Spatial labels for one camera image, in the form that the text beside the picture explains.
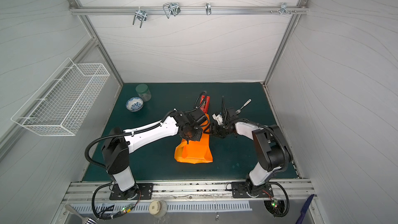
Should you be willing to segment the orange wrapping paper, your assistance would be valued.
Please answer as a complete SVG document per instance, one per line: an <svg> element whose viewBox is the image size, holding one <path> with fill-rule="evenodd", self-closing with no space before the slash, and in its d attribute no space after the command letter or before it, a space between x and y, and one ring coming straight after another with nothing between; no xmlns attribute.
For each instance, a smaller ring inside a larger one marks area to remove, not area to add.
<svg viewBox="0 0 398 224"><path fill-rule="evenodd" d="M174 159L180 163L212 163L213 157L209 147L209 120L205 122L206 126L203 128L202 137L199 141L181 140L181 143L176 147Z"/></svg>

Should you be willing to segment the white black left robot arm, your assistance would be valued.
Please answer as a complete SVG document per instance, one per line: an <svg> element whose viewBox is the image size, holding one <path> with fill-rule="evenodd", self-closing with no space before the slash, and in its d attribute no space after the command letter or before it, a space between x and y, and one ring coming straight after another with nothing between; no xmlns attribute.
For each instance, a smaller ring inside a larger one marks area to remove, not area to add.
<svg viewBox="0 0 398 224"><path fill-rule="evenodd" d="M135 129L115 128L112 134L92 141L85 149L85 159L106 170L116 184L114 191L117 200L129 200L136 197L140 189L130 169L130 154L169 136L179 135L187 142L199 141L208 125L209 117L200 108L190 111L171 110L155 123ZM93 160L89 155L90 149L101 141L104 141L104 163Z"/></svg>

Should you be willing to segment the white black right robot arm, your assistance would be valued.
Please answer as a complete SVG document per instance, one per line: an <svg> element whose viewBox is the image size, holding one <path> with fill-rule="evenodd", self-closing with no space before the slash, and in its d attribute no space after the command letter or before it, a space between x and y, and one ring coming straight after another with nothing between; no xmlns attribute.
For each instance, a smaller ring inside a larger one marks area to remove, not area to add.
<svg viewBox="0 0 398 224"><path fill-rule="evenodd" d="M265 193L271 194L270 180L280 172L284 172L293 159L287 141L280 127L262 125L247 119L238 119L229 124L210 124L210 134L225 138L230 134L244 136L253 141L257 164L249 172L244 183L237 183L232 190L243 197L257 198Z"/></svg>

